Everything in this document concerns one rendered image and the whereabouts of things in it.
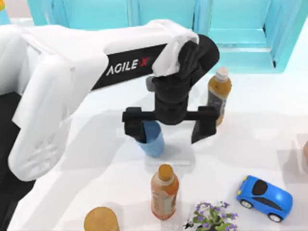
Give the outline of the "light blue cup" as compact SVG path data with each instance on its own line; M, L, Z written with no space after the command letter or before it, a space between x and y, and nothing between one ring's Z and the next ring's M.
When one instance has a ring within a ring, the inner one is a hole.
M150 157L158 157L164 152L165 142L157 121L143 121L145 142L136 139L137 144Z

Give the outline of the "brown bottle with white cap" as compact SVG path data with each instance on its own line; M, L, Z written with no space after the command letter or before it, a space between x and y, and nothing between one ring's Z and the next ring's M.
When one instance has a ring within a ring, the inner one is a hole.
M231 91L231 80L226 67L217 69L208 82L207 106L213 106L219 113L216 126L222 123L228 95Z

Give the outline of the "orange bottle with orange cap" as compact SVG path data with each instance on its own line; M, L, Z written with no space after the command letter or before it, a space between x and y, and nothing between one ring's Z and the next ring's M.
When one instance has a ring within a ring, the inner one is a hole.
M161 164L151 179L151 210L160 220L167 220L176 210L179 179L169 164Z

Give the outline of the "purple flower plant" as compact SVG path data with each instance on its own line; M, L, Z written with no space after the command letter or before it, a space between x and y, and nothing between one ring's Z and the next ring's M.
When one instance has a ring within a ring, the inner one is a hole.
M229 207L230 204L225 201L216 204L198 202L193 206L181 231L238 231L234 223L238 214L230 212Z

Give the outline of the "brown round bread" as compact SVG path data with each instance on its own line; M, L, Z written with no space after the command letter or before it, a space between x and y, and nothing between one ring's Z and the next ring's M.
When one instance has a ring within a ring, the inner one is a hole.
M120 231L115 212L105 206L92 209L85 216L84 231Z

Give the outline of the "blue toy car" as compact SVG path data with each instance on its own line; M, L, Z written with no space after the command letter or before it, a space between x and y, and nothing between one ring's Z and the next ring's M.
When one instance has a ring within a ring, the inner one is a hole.
M236 199L243 207L254 208L276 223L288 217L293 207L290 193L252 175L244 178Z

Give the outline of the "light blue rack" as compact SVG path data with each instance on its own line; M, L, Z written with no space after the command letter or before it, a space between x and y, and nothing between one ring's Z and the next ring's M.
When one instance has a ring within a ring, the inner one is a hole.
M210 37L220 66L234 73L281 73L290 60L308 0L27 0L34 24L74 29L141 26L169 19Z

